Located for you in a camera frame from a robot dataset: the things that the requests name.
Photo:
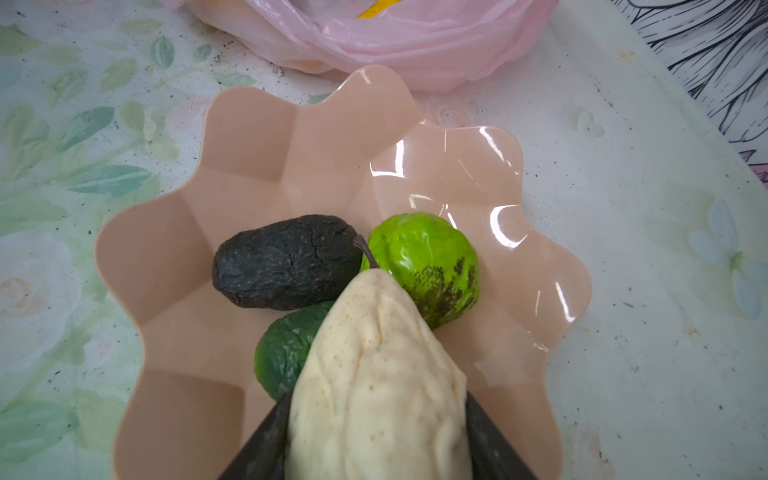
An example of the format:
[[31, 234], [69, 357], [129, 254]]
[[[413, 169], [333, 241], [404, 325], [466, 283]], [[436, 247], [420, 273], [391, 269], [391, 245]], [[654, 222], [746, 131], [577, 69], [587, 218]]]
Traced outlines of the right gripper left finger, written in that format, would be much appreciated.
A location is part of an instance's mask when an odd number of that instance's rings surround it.
[[273, 406], [219, 480], [283, 480], [293, 389]]

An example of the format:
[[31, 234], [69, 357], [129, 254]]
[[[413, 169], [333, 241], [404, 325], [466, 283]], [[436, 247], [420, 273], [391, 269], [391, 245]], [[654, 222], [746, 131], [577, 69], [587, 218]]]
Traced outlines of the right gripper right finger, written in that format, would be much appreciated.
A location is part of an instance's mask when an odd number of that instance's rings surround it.
[[473, 480], [537, 479], [471, 393], [465, 413]]

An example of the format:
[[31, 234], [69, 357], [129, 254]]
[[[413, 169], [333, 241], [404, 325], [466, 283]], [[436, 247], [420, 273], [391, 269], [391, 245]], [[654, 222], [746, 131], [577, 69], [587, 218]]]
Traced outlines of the pink flower-shaped bowl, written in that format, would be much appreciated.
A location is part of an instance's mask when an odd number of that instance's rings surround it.
[[117, 214], [95, 242], [96, 268], [144, 346], [116, 477], [219, 477], [273, 407], [252, 367], [268, 326], [341, 292], [360, 268], [355, 234], [423, 211], [461, 231], [479, 259], [439, 264], [450, 299], [469, 285], [480, 296], [437, 337], [515, 456], [535, 477], [559, 478], [544, 370], [591, 282], [530, 225], [522, 181], [512, 134], [435, 125], [381, 66], [313, 106], [254, 87], [218, 94], [192, 177]]

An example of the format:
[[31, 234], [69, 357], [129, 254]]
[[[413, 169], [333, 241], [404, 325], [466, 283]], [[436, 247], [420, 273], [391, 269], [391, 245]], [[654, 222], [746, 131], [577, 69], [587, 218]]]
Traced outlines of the green fake lime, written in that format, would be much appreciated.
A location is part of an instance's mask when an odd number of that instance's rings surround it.
[[312, 342], [333, 301], [291, 312], [275, 320], [259, 340], [253, 361], [257, 381], [278, 401], [294, 387]]

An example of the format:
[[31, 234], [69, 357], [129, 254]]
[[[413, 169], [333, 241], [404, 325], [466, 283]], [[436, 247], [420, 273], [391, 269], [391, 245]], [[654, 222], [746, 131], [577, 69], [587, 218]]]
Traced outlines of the beige fake garlic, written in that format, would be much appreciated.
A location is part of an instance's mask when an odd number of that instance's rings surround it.
[[292, 394], [287, 479], [470, 479], [467, 378], [369, 262], [323, 320]]

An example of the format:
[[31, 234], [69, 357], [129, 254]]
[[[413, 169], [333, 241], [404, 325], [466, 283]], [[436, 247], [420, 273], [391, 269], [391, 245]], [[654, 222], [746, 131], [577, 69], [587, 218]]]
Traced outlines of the dark fake avocado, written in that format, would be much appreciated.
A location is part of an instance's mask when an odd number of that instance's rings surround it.
[[360, 270], [357, 236], [345, 220], [319, 214], [239, 232], [215, 253], [213, 287], [241, 308], [288, 311], [334, 301]]

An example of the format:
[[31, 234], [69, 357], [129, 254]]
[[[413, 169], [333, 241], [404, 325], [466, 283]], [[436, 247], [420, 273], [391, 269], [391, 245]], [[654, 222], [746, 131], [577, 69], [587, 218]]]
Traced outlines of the bright green fake fruit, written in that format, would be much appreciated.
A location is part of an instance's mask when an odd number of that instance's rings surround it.
[[368, 246], [431, 329], [451, 323], [477, 303], [478, 255], [445, 219], [426, 212], [392, 216], [371, 231]]

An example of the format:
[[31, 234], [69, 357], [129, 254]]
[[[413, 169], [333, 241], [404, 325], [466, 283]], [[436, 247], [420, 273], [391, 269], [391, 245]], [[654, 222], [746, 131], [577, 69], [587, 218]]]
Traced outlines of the pink plastic bag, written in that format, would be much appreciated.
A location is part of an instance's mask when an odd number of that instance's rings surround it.
[[375, 1], [187, 1], [204, 23], [258, 56], [314, 75], [367, 65], [395, 71], [412, 90], [448, 91], [520, 59], [554, 1], [400, 1], [372, 19]]

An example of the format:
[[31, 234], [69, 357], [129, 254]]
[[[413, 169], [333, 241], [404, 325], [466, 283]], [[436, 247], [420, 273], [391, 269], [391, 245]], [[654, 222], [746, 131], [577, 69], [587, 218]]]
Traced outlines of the yellow fake fruit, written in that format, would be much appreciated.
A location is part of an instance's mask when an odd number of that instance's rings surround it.
[[358, 16], [358, 19], [372, 19], [400, 1], [401, 0], [376, 0]]

